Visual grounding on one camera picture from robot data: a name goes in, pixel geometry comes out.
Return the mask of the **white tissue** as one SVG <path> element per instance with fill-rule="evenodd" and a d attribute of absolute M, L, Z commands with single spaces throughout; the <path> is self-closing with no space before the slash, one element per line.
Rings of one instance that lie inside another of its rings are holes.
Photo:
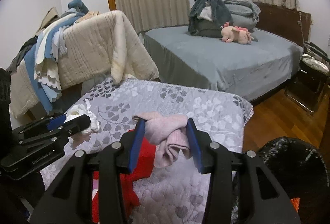
<path fill-rule="evenodd" d="M 73 141 L 81 142 L 92 133 L 98 133 L 101 130 L 97 116 L 91 108 L 90 101 L 85 99 L 83 104 L 74 105 L 67 111 L 64 123 L 71 122 L 77 125 L 70 135 Z"/>

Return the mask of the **red cloth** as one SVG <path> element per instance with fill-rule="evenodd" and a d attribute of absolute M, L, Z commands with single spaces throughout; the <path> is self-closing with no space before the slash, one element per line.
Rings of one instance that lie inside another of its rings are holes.
<path fill-rule="evenodd" d="M 156 147 L 144 131 L 130 129 L 119 141 L 97 154 L 98 191 L 92 198 L 94 223 L 130 223 L 130 215 L 140 206 L 133 183 L 151 176 Z"/>

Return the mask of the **pink sock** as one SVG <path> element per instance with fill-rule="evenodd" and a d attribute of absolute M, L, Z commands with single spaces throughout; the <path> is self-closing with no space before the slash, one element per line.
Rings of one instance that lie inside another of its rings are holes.
<path fill-rule="evenodd" d="M 133 120 L 145 121 L 145 138 L 156 146 L 154 166 L 164 168 L 178 160 L 182 152 L 186 159 L 191 158 L 189 141 L 186 135 L 188 118 L 183 114 L 162 116 L 158 112 L 144 112 L 133 116 Z"/>

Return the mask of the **orange spiky foam mat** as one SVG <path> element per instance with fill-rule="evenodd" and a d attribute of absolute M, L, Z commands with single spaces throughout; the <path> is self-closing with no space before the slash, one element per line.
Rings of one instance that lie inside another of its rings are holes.
<path fill-rule="evenodd" d="M 299 205 L 300 205 L 300 198 L 292 198 L 292 199 L 290 199 L 290 202 L 292 203 L 295 210 L 298 212 L 299 211 Z"/>

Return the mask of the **pink face mask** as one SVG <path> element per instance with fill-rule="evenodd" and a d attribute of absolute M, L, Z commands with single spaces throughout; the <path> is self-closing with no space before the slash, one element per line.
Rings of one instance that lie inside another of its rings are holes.
<path fill-rule="evenodd" d="M 92 190 L 94 192 L 98 191 L 98 184 L 99 184 L 99 180 L 98 179 L 93 179 Z"/>

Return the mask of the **black trash bag bin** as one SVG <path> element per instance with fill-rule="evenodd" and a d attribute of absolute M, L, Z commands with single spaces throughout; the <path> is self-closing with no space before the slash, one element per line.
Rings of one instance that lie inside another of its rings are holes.
<path fill-rule="evenodd" d="M 300 198 L 300 223 L 329 223 L 329 175 L 318 150 L 300 140 L 280 137 L 255 152 L 289 199 Z M 237 176 L 233 181 L 232 223 L 238 221 Z"/>

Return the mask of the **blue white scalloped blanket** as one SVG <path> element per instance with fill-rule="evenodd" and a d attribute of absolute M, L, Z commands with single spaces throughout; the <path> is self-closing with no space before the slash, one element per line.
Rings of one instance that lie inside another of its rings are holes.
<path fill-rule="evenodd" d="M 81 0 L 72 0 L 68 11 L 39 31 L 36 43 L 24 56 L 32 88 L 47 113 L 61 97 L 58 60 L 67 54 L 64 31 L 89 12 Z"/>

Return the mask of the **beige quilted blanket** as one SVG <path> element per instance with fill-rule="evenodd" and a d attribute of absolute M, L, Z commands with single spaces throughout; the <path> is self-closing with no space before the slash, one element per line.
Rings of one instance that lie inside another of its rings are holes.
<path fill-rule="evenodd" d="M 64 31 L 67 54 L 59 58 L 62 90 L 109 72 L 114 83 L 135 77 L 154 80 L 159 71 L 143 46 L 133 25 L 120 10 L 100 14 Z M 11 76 L 11 103 L 15 118 L 40 103 L 24 60 Z"/>

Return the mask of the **dark grey clothes pile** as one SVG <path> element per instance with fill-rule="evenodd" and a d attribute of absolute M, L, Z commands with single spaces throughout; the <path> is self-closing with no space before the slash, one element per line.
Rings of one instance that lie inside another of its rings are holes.
<path fill-rule="evenodd" d="M 20 62 L 24 59 L 25 54 L 28 53 L 28 51 L 34 46 L 37 40 L 38 36 L 34 36 L 22 45 L 18 54 L 12 60 L 10 66 L 6 69 L 7 72 L 12 73 L 17 70 L 17 67 L 19 66 Z"/>

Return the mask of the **grey floral quilted mattress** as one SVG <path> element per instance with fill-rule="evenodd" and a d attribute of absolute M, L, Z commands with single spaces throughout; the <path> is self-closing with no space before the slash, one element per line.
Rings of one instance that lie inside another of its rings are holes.
<path fill-rule="evenodd" d="M 85 93 L 69 112 L 89 114 L 91 127 L 72 136 L 65 155 L 42 169 L 49 186 L 77 150 L 94 153 L 118 141 L 143 119 L 153 153 L 145 174 L 133 179 L 131 223 L 201 223 L 209 175 L 200 174 L 190 158 L 187 120 L 228 150 L 241 152 L 253 106 L 244 98 L 219 91 L 129 79 L 115 85 L 107 78 Z"/>

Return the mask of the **tan cloth on blanket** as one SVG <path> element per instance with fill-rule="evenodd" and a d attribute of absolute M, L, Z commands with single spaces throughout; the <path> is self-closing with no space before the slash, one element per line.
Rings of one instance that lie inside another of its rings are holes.
<path fill-rule="evenodd" d="M 90 19 L 90 18 L 96 17 L 96 16 L 98 16 L 98 15 L 100 15 L 100 14 L 101 14 L 101 12 L 93 12 L 93 11 L 89 11 L 87 14 L 85 14 L 84 16 L 82 16 L 82 17 L 80 17 L 79 19 L 77 19 L 77 20 L 75 21 L 75 24 L 80 23 L 80 22 L 85 21 L 85 20 L 88 20 L 88 19 Z"/>

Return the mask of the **black folding chair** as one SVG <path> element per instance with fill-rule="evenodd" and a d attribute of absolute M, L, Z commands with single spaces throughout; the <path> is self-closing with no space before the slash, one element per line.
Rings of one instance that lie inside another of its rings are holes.
<path fill-rule="evenodd" d="M 291 78 L 285 95 L 309 114 L 314 114 L 329 85 L 329 57 L 311 41 L 303 40 L 299 70 Z"/>

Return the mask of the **bed with grey-blue sheet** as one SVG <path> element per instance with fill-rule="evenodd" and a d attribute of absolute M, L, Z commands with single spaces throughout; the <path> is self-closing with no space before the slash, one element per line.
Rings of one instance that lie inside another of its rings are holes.
<path fill-rule="evenodd" d="M 192 36 L 186 26 L 158 28 L 144 46 L 162 82 L 239 95 L 253 101 L 289 80 L 299 69 L 302 47 L 256 29 L 250 45 Z"/>

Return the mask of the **pink plush pig toy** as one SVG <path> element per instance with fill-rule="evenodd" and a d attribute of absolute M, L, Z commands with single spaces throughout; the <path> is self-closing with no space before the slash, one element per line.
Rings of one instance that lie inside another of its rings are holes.
<path fill-rule="evenodd" d="M 258 42 L 258 38 L 254 37 L 247 28 L 231 26 L 229 22 L 223 25 L 221 35 L 221 40 L 226 43 L 237 42 L 241 45 L 247 45 L 253 41 Z"/>

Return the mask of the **dark teal fleece blanket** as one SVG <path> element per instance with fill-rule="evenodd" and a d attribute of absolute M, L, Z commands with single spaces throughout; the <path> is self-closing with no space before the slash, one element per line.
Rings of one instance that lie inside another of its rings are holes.
<path fill-rule="evenodd" d="M 188 32 L 195 35 L 198 23 L 203 20 L 217 28 L 233 24 L 232 15 L 223 0 L 196 0 L 189 13 Z"/>

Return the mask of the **dark wooden headboard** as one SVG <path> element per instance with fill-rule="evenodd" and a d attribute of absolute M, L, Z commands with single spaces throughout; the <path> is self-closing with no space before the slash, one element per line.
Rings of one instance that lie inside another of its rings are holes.
<path fill-rule="evenodd" d="M 261 10 L 257 28 L 286 38 L 299 46 L 309 42 L 311 14 L 262 2 L 257 2 L 256 5 Z"/>

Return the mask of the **folded grey duvet pile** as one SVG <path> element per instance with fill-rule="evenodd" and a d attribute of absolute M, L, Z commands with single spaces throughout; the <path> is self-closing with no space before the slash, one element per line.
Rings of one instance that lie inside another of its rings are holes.
<path fill-rule="evenodd" d="M 251 0 L 223 0 L 233 18 L 232 26 L 252 31 L 259 22 L 261 9 Z"/>

